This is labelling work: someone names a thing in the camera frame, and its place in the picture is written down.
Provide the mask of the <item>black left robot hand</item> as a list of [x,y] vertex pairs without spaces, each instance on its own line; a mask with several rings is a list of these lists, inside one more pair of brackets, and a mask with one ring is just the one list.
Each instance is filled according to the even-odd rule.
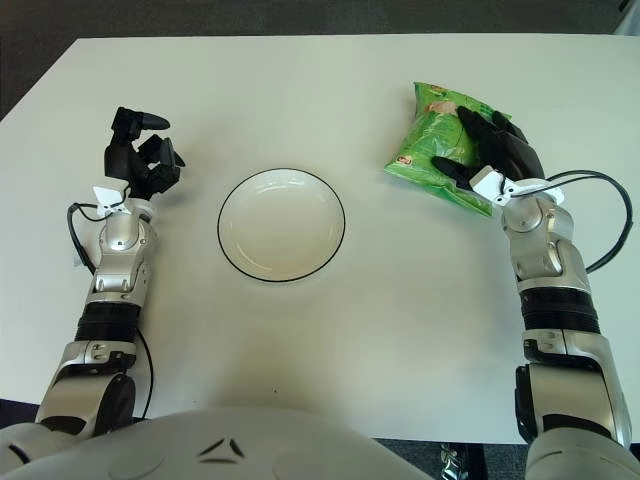
[[150,200],[179,181],[186,164],[168,137],[154,134],[137,148],[133,145],[143,130],[169,127],[169,121],[158,115],[125,107],[117,109],[111,125],[113,135],[104,153],[104,172],[109,178],[126,181],[131,198]]

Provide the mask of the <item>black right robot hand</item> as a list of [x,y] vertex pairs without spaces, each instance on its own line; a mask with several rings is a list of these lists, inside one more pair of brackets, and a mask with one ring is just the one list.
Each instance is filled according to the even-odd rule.
[[472,177],[485,166],[513,181],[545,178],[536,151],[522,131],[501,112],[494,110],[490,121],[464,106],[457,107],[456,112],[464,132],[475,147],[480,164],[465,166],[441,156],[434,156],[432,164],[452,179],[458,188],[471,191]]

